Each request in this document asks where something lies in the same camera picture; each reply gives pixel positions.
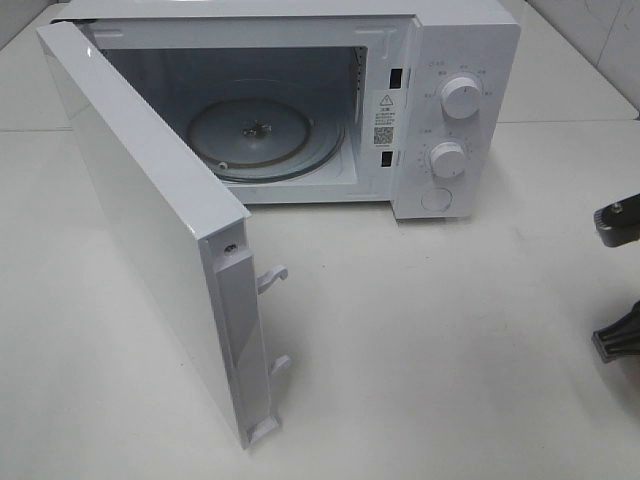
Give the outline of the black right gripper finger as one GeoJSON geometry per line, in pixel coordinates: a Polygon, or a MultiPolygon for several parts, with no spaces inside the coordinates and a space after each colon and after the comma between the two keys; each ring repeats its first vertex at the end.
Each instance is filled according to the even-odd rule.
{"type": "Polygon", "coordinates": [[[639,356],[639,302],[622,318],[592,334],[602,361],[639,356]]]}
{"type": "Polygon", "coordinates": [[[616,248],[639,240],[640,194],[618,200],[594,212],[596,231],[603,244],[616,248]]]}

